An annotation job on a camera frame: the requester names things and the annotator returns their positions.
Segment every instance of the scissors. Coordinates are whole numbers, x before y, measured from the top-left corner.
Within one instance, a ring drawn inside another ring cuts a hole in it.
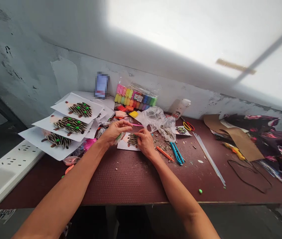
[[[181,117],[181,120],[183,120],[184,128],[186,128],[188,131],[194,131],[195,130],[193,125],[191,125],[189,122],[185,121],[182,117]]]

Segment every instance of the brown table surface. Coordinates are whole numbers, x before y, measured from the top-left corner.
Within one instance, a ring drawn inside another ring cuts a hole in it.
[[[194,136],[177,135],[177,147],[186,163],[168,163],[169,168],[181,180],[194,198],[201,203],[233,203],[233,204],[271,204],[282,203],[282,183],[272,177],[258,163],[253,164],[271,182],[272,189],[267,194],[243,183],[228,165],[227,160],[239,161],[236,154],[224,147],[215,139],[203,121],[186,118],[200,135],[209,154],[221,172],[227,188],[214,172],[211,164],[204,158],[204,153]],[[182,125],[181,119],[176,125]],[[135,126],[133,131],[140,130]],[[0,203],[0,209],[36,207],[42,198],[64,175],[66,165],[47,154],[29,171],[19,184]],[[265,179],[242,167],[235,166],[239,175],[258,188],[265,189],[269,184]],[[82,205],[105,204],[147,204],[167,203],[159,175],[153,165],[140,151],[129,151],[111,147],[101,160],[87,188]]]

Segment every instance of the white bottle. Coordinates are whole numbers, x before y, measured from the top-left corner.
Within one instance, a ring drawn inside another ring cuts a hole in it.
[[[181,102],[179,103],[179,105],[177,106],[177,108],[172,114],[172,116],[175,117],[175,120],[178,120],[182,116],[182,114],[190,106],[190,104],[191,101],[188,99],[181,100]]]

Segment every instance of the power strip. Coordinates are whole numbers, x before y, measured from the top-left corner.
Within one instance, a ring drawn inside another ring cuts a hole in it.
[[[0,188],[0,202],[44,154],[39,148],[24,140],[0,159],[0,169],[14,173]]]

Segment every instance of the person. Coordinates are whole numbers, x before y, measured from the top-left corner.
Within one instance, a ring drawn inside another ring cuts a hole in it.
[[[59,238],[80,206],[101,158],[116,138],[122,132],[131,131],[132,127],[125,120],[113,122],[80,161],[41,200],[13,238]],[[156,168],[166,195],[190,238],[219,238],[203,209],[154,149],[150,132],[144,128],[134,134],[139,136],[138,147]]]

